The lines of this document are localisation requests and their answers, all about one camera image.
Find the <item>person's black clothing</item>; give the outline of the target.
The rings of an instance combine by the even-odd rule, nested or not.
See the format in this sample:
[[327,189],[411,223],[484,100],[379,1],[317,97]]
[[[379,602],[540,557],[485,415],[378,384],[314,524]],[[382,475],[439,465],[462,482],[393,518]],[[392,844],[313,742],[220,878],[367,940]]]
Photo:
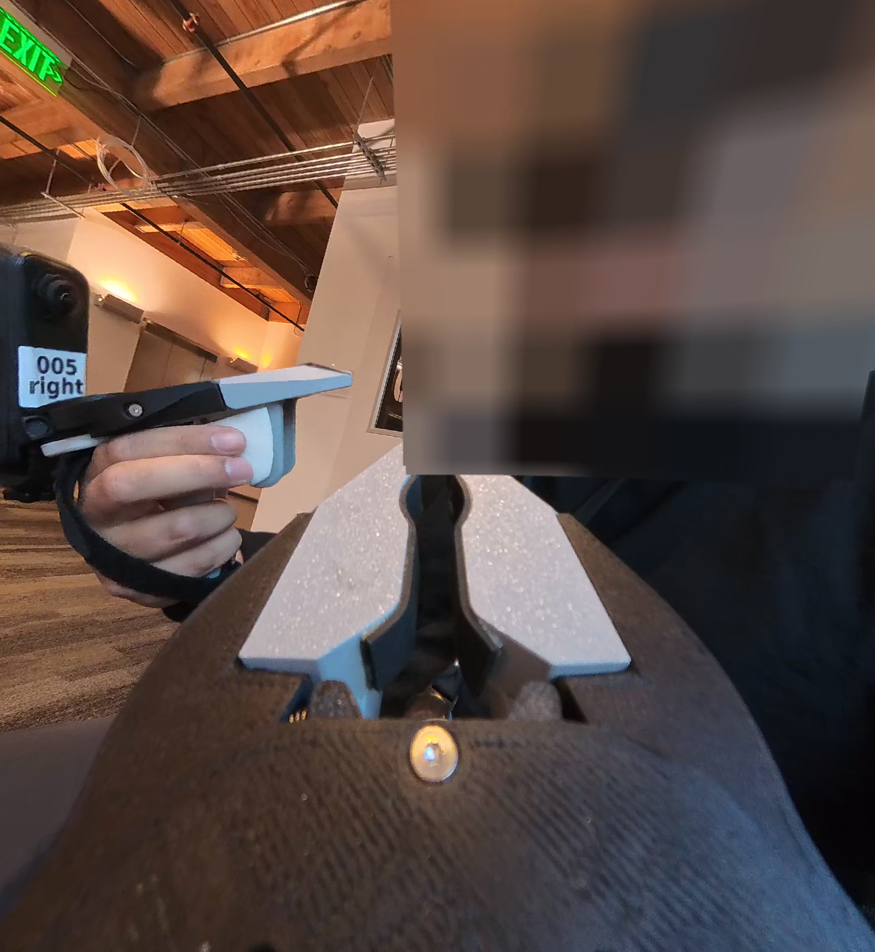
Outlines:
[[814,489],[523,477],[682,616],[875,922],[875,371],[854,476]]

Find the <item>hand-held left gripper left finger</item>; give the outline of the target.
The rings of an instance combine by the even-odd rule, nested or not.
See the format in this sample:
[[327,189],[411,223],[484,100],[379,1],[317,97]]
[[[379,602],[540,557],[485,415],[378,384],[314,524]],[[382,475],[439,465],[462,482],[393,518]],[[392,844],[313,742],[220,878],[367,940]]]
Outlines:
[[244,666],[341,682],[376,718],[415,645],[419,514],[400,446],[325,500],[241,648]]

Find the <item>framed wall picture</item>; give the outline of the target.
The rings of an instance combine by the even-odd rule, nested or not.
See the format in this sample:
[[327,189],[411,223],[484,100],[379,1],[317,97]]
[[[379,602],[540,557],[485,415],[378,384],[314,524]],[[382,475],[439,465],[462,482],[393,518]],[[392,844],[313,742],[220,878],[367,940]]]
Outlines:
[[400,312],[381,379],[376,389],[368,432],[401,439],[403,435],[403,365]]

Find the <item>person's right hand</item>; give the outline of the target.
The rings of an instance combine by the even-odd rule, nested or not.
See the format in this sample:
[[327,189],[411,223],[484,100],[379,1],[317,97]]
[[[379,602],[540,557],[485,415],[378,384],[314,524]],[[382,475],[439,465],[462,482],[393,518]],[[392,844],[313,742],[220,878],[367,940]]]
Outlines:
[[87,524],[117,549],[187,577],[205,578],[241,549],[226,498],[250,483],[246,441],[219,424],[123,435],[98,446],[78,495]]

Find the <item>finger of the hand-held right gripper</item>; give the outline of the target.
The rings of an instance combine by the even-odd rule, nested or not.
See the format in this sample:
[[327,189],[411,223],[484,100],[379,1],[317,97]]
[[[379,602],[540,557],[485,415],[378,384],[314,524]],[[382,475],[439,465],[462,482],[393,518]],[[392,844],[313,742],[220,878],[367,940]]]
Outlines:
[[348,371],[315,363],[238,375],[217,380],[225,406],[253,410],[284,401],[351,387]]

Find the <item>green exit sign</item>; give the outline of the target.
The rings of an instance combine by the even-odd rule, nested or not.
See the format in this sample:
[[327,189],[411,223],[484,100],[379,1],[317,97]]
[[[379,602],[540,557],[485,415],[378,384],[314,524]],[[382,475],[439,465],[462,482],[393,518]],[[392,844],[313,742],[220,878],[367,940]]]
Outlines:
[[0,54],[41,89],[58,97],[73,56],[17,7],[0,2]]

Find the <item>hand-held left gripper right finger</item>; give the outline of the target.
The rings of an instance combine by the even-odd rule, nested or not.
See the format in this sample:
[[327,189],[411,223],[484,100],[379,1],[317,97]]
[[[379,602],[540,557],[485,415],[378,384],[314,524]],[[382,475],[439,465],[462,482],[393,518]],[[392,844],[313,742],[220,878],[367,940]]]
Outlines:
[[556,511],[503,475],[454,479],[456,654],[470,688],[618,673],[631,657]]

